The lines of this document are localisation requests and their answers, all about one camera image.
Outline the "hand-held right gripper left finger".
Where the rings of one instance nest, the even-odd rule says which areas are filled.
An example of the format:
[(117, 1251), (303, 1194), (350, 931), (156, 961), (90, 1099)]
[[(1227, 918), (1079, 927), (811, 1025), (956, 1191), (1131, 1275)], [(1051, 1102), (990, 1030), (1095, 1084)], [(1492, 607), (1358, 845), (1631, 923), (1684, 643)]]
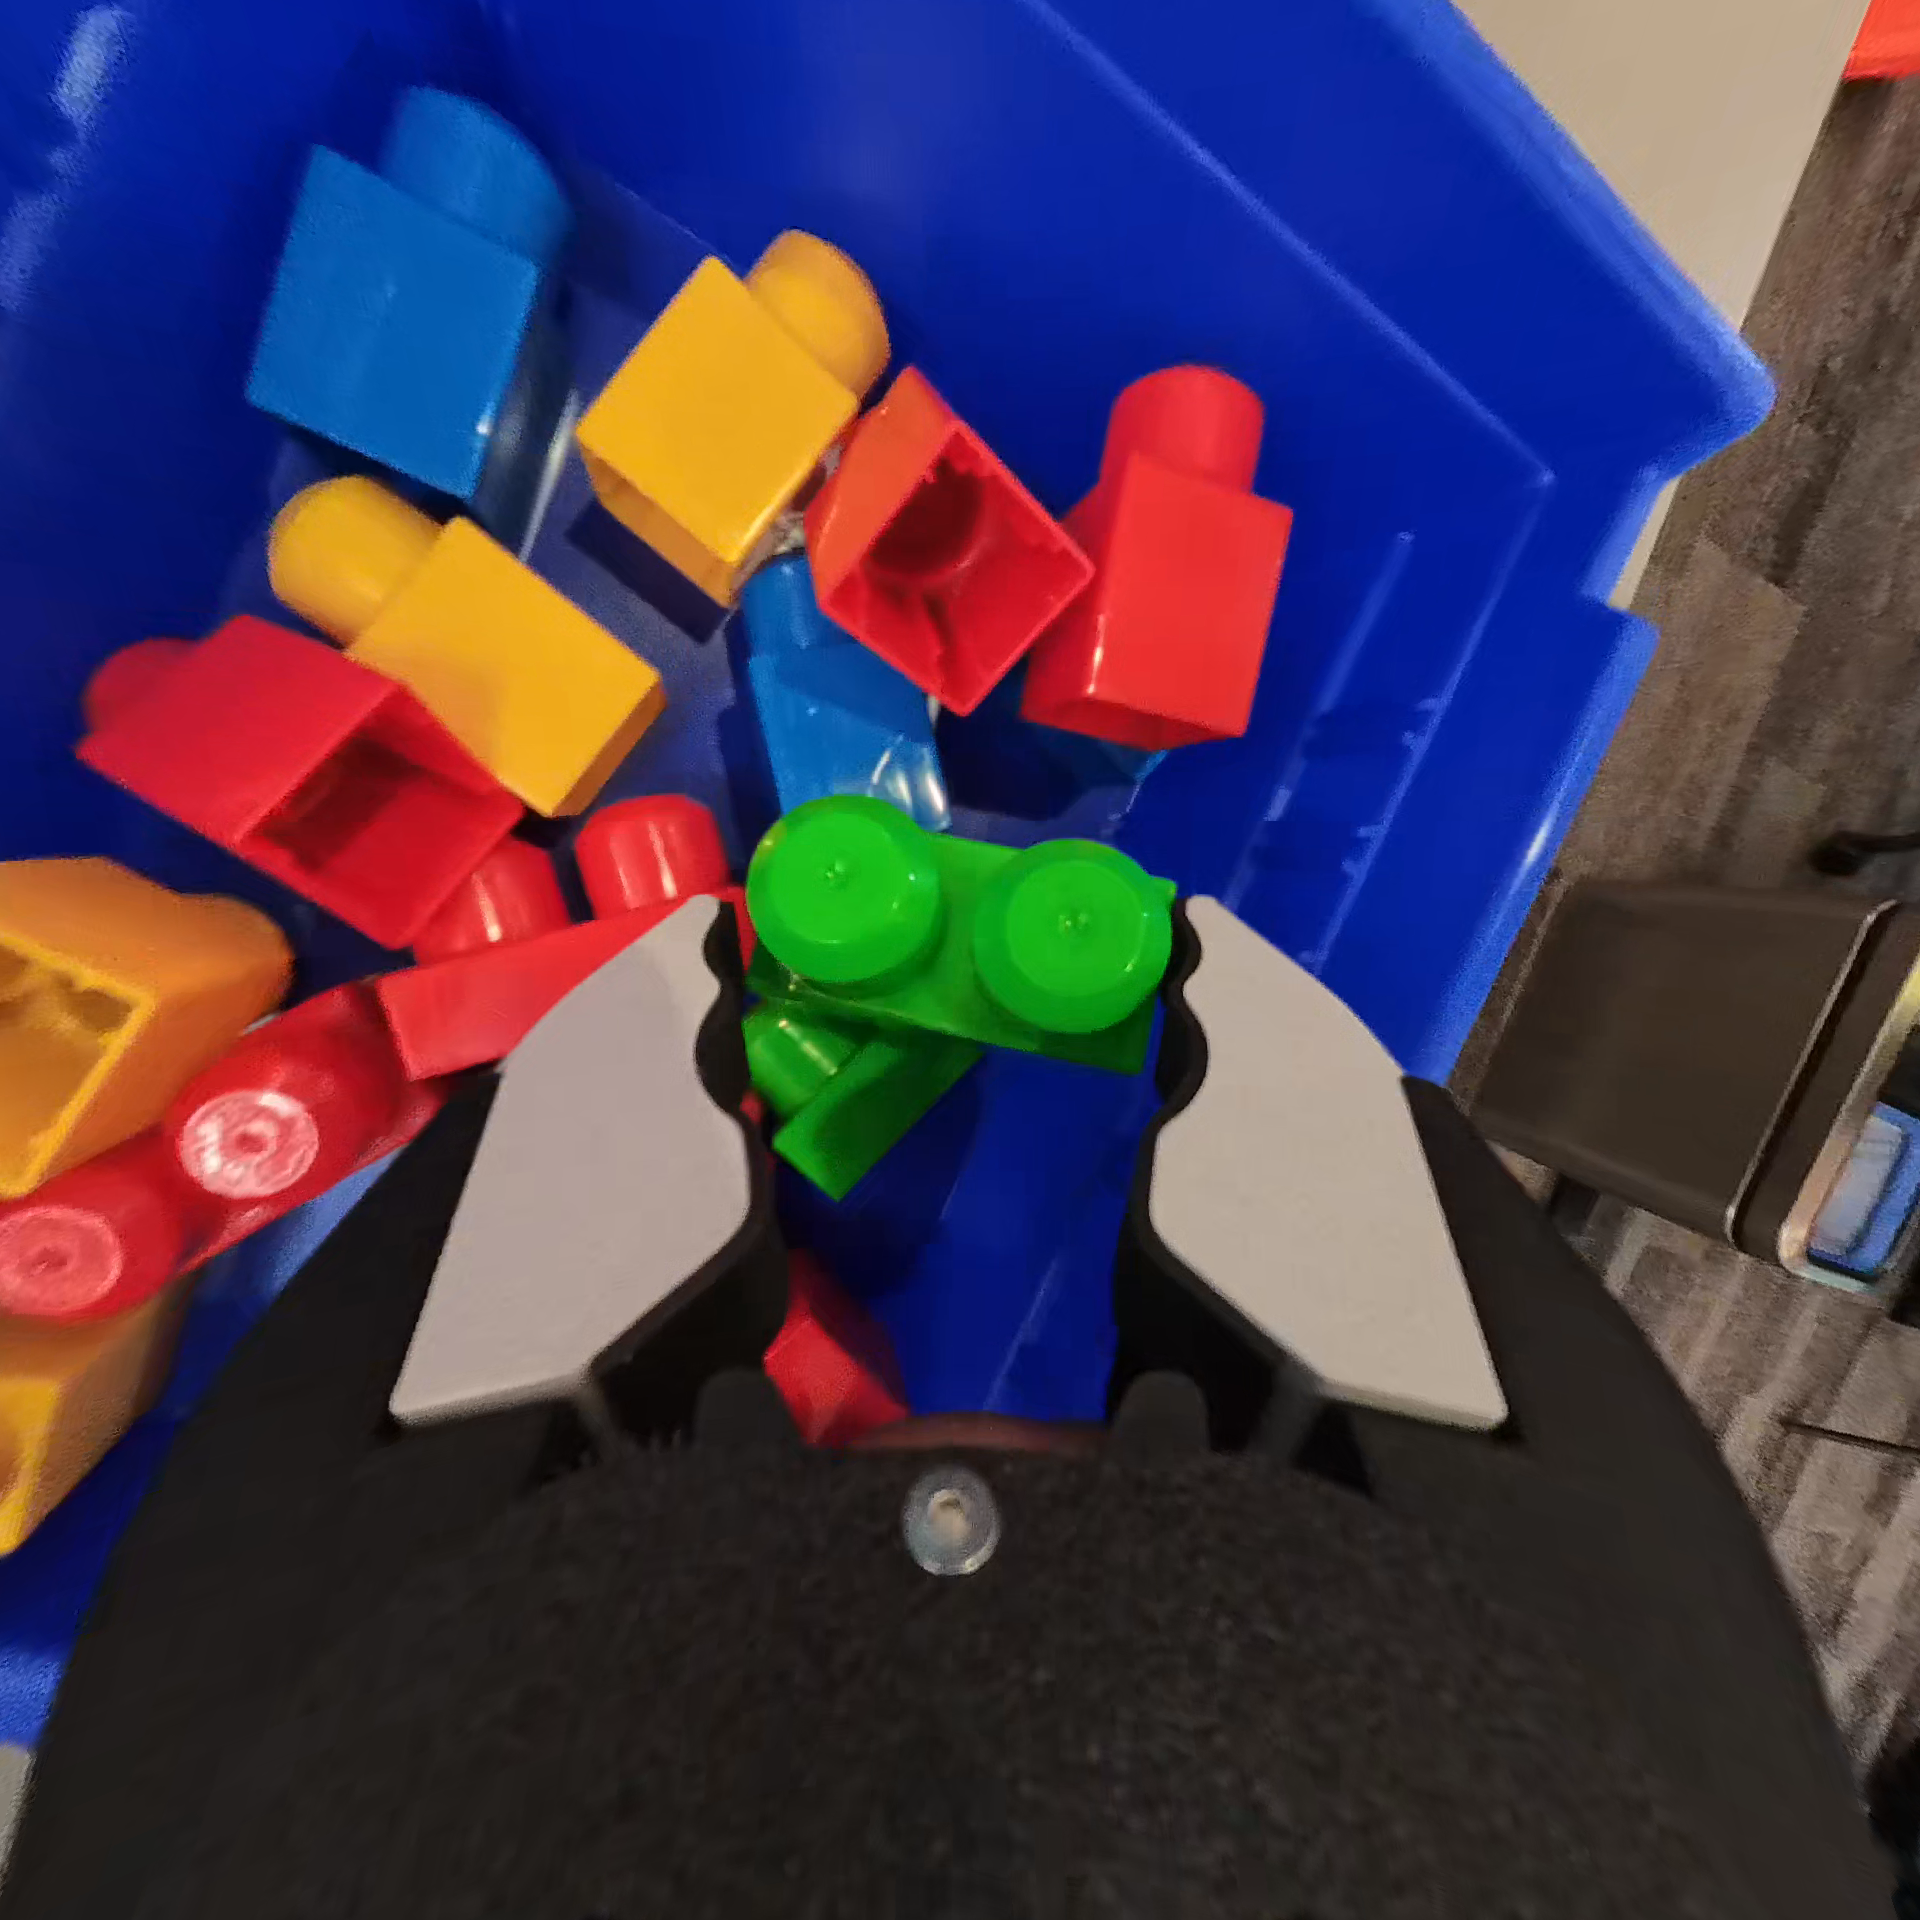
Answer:
[(735, 913), (694, 897), (542, 1015), (501, 1066), (389, 1396), (410, 1445), (527, 1423), (693, 1441), (786, 1314), (740, 1035)]

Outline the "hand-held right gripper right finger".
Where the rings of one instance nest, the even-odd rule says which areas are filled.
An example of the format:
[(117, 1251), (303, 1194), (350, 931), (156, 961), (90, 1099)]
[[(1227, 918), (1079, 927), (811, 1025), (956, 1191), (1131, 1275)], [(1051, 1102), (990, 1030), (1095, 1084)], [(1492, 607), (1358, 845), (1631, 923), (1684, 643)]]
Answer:
[(1497, 1430), (1507, 1396), (1390, 1052), (1212, 897), (1174, 908), (1162, 1007), (1110, 1274), (1110, 1423), (1169, 1378), (1213, 1452), (1297, 1455), (1330, 1409)]

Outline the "green toy block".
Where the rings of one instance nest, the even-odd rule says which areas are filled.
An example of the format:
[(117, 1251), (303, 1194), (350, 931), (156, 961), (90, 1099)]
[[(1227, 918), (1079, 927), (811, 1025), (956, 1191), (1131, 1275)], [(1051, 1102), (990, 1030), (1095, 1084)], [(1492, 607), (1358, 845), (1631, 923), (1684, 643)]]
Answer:
[(980, 1063), (972, 1039), (758, 1002), (740, 1025), (773, 1154), (830, 1199), (847, 1194)]
[(1146, 1066), (1174, 889), (1108, 844), (1003, 849), (827, 798), (761, 837), (746, 901), (761, 999), (1101, 1073)]

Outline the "yellow single-stud toy block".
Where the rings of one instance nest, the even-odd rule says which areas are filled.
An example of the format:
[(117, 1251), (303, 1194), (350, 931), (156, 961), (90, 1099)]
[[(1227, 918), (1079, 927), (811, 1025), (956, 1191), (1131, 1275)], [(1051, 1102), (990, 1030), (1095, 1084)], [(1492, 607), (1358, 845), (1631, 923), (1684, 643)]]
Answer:
[(5, 1197), (153, 1126), (295, 967), (252, 906), (95, 855), (5, 861), (2, 948)]
[(78, 1324), (2, 1322), (2, 1554), (15, 1551), (129, 1429), (173, 1371), (191, 1283)]
[(655, 668), (476, 522), (366, 475), (298, 492), (267, 540), (274, 594), (410, 689), (530, 811), (586, 814), (665, 707)]
[(575, 425), (593, 492), (727, 607), (889, 358), (873, 283), (831, 243), (781, 231), (746, 274), (706, 257)]

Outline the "blue single-stud toy block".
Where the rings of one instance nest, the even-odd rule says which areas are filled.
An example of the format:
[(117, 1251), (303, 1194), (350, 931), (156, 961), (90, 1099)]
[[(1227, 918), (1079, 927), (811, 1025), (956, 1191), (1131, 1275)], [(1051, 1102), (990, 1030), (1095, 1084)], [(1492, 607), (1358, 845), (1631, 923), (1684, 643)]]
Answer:
[(819, 606), (803, 549), (764, 563), (727, 622), (733, 701), (722, 745), (740, 829), (809, 799), (885, 799), (950, 826), (930, 698)]
[(569, 393), (571, 226), (558, 177), (510, 122), (404, 89), (372, 164), (309, 153), (249, 401), (519, 541)]

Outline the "blue plastic storage bin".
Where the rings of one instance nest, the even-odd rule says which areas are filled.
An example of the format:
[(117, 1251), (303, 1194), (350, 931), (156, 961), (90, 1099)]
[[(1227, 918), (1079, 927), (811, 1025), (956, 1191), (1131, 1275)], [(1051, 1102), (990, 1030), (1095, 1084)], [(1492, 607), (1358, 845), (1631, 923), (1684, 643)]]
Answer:
[(90, 771), (95, 666), (267, 588), (325, 458), (246, 398), (309, 153), (404, 89), (559, 177), (567, 385), (780, 231), (1068, 510), (1146, 373), (1265, 402), (1294, 510), (1246, 735), (1095, 785), (998, 705), (945, 729), (980, 839), (1113, 837), (1439, 1079), (1653, 636), (1609, 591), (1770, 377), (1451, 4), (5, 4), (5, 858), (241, 897), (295, 999), (382, 950)]

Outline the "person's right hand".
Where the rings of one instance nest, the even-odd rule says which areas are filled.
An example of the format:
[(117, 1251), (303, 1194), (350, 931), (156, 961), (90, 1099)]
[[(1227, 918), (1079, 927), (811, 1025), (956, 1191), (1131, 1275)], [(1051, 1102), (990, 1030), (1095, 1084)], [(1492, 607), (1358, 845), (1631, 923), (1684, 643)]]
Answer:
[(851, 1452), (1027, 1452), (1098, 1455), (1108, 1443), (1101, 1423), (1045, 1423), (998, 1413), (907, 1415), (847, 1443)]

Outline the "black metal case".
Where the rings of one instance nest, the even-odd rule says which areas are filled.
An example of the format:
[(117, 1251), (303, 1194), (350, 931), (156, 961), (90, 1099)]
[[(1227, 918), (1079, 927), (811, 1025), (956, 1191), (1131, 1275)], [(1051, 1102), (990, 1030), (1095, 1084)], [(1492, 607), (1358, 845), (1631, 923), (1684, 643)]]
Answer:
[(1499, 1148), (1798, 1279), (1915, 1278), (1913, 903), (1571, 886), (1471, 1113)]

